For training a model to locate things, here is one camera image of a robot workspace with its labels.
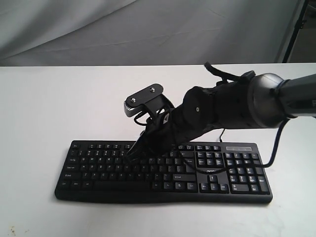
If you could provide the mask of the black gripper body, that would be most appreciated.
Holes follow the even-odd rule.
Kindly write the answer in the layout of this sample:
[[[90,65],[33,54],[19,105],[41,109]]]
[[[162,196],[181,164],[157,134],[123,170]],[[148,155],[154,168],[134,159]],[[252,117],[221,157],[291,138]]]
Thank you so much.
[[[200,137],[205,129],[205,112],[201,107],[178,106],[168,114],[168,121],[161,121],[158,128],[142,136],[142,153],[161,155],[174,145],[190,142]]]

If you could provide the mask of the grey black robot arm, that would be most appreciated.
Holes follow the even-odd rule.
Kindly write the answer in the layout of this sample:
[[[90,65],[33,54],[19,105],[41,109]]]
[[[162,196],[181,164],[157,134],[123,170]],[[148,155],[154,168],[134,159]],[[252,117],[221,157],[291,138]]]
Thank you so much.
[[[124,106],[128,117],[148,114],[145,129],[125,155],[133,162],[162,155],[215,129],[277,128],[287,119],[314,117],[316,77],[285,80],[251,71],[213,88],[194,86],[177,107],[160,84],[152,84],[128,96]]]

